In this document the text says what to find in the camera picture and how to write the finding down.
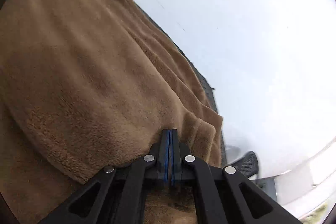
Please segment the black patterned table cloth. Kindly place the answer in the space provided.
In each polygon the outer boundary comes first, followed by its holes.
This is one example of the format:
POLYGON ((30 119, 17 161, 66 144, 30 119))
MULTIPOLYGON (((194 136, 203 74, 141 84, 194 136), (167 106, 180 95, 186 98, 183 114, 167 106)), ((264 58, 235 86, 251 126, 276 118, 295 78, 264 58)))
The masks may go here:
MULTIPOLYGON (((206 95, 207 101, 209 102, 210 108, 218 114, 219 112, 218 112, 218 108, 217 108, 215 97, 214 97, 214 88, 212 88, 209 85, 206 78, 196 69, 194 64, 189 60, 189 58, 184 54, 184 52, 176 45, 176 43, 173 42, 173 40, 168 36, 168 34, 165 33, 164 30, 138 4, 136 5, 143 12, 143 14, 147 17, 147 19, 151 21, 152 24, 154 24, 162 33, 165 34, 165 36, 169 38, 169 40, 174 44, 174 46, 179 51, 179 53, 187 60, 187 62, 189 63, 190 67, 196 74, 198 81, 200 82, 202 86, 202 89, 206 95)), ((220 153, 221 153, 221 167, 224 167, 227 164, 227 156, 225 152, 224 137, 223 137, 222 131, 220 131, 220 153)))

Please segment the black mesh chair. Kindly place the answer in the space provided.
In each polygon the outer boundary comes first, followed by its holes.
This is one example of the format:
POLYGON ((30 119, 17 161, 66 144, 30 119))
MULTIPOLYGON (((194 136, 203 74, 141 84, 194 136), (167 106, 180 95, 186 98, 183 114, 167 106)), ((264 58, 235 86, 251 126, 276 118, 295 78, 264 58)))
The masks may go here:
POLYGON ((242 158, 231 163, 230 166, 239 170, 247 178, 259 174, 258 158, 253 151, 247 152, 242 158))

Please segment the framed landscape painting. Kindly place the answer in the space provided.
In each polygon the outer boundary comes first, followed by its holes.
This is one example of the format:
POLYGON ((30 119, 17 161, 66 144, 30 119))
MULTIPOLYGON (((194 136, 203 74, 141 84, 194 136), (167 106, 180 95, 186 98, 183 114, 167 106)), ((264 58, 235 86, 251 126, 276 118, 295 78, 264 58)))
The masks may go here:
POLYGON ((305 215, 300 219, 303 224, 321 224, 329 215, 332 205, 329 202, 325 202, 319 207, 316 207, 313 211, 305 215))

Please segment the brown fleece garment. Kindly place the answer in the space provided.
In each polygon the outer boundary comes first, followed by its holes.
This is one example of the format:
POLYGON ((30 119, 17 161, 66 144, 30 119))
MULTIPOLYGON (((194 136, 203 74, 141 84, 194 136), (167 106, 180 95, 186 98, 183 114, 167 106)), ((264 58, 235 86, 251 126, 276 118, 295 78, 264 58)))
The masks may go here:
POLYGON ((222 117, 175 44, 133 0, 6 0, 1 9, 1 194, 37 223, 162 130, 221 166, 222 117))

